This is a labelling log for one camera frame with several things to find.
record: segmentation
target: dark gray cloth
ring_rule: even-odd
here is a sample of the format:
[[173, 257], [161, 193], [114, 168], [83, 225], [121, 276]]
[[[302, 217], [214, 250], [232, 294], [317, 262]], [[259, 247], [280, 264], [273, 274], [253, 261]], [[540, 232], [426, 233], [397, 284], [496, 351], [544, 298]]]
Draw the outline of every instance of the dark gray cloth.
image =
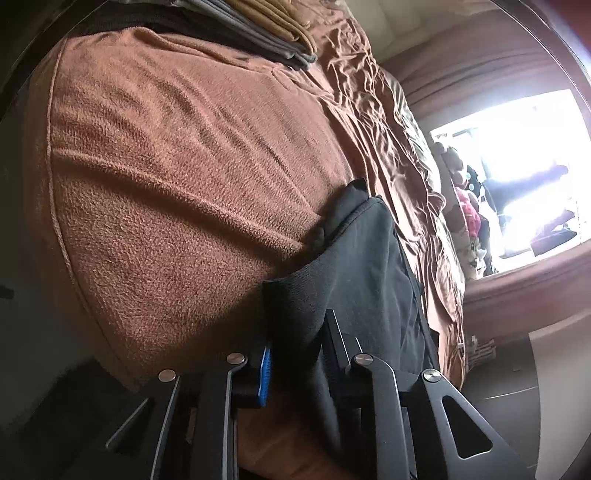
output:
[[303, 392], [329, 449], [346, 459], [345, 432], [359, 428], [343, 429], [343, 422], [358, 419], [337, 413], [330, 398], [320, 347], [326, 309], [335, 311], [342, 332], [355, 335], [364, 352], [394, 370], [439, 368], [437, 347], [392, 215], [380, 197], [369, 197], [364, 180], [345, 188], [314, 244], [320, 246], [315, 260], [264, 283], [265, 314], [275, 366]]
[[295, 57], [285, 58], [285, 56], [251, 42], [244, 35], [231, 30], [207, 15], [180, 7], [107, 2], [81, 22], [71, 35], [93, 35], [129, 27], [146, 27], [156, 33], [178, 33], [258, 55], [287, 65], [294, 70], [303, 68], [302, 61]]

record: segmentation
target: brown bedspread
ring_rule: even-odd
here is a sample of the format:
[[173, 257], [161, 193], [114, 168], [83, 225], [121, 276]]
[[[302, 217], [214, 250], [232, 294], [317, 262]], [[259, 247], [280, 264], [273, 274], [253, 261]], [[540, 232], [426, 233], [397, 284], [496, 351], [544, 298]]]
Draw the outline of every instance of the brown bedspread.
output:
[[[40, 271], [127, 385], [193, 369], [256, 335], [261, 280], [306, 261], [307, 234], [356, 177], [392, 209], [441, 333], [442, 369], [462, 381], [461, 295], [437, 235], [441, 197], [358, 24], [315, 0], [294, 6], [319, 47], [308, 72], [131, 28], [64, 40], [34, 74], [25, 201]], [[274, 473], [259, 461], [273, 448], [250, 445], [243, 465], [307, 478]]]

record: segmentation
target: stack of folded clothes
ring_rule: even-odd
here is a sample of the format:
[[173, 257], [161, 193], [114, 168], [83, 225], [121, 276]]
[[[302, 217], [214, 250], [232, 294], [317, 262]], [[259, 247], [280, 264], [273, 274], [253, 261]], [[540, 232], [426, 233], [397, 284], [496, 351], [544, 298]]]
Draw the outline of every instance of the stack of folded clothes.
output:
[[121, 0], [101, 7], [76, 34], [131, 26], [216, 42], [295, 70], [317, 60], [309, 22], [290, 0]]

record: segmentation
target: silver screw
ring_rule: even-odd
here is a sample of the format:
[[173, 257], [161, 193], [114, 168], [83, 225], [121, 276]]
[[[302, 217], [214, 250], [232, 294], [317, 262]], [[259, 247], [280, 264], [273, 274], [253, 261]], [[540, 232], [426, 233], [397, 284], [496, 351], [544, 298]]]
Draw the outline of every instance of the silver screw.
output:
[[441, 380], [441, 373], [439, 373], [437, 370], [434, 370], [432, 368], [427, 368], [423, 372], [423, 378], [425, 380], [427, 380], [428, 382], [437, 383]]
[[374, 361], [374, 358], [367, 353], [360, 353], [355, 355], [355, 363], [358, 365], [369, 365]]
[[175, 378], [177, 378], [177, 373], [169, 368], [167, 368], [166, 370], [162, 370], [158, 374], [158, 380], [164, 383], [172, 382], [172, 380], [174, 380]]
[[230, 365], [240, 365], [244, 360], [246, 360], [246, 357], [238, 352], [230, 353], [230, 355], [226, 357], [226, 362]]

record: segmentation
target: pink plush toy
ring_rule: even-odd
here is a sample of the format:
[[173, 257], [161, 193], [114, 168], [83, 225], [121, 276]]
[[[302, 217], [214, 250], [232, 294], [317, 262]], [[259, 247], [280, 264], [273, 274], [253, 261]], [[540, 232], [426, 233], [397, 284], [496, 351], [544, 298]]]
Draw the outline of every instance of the pink plush toy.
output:
[[456, 193], [457, 198], [460, 200], [460, 207], [462, 207], [464, 217], [466, 217], [466, 224], [468, 225], [470, 238], [477, 237], [478, 232], [480, 232], [480, 216], [472, 205], [467, 191], [456, 187]]

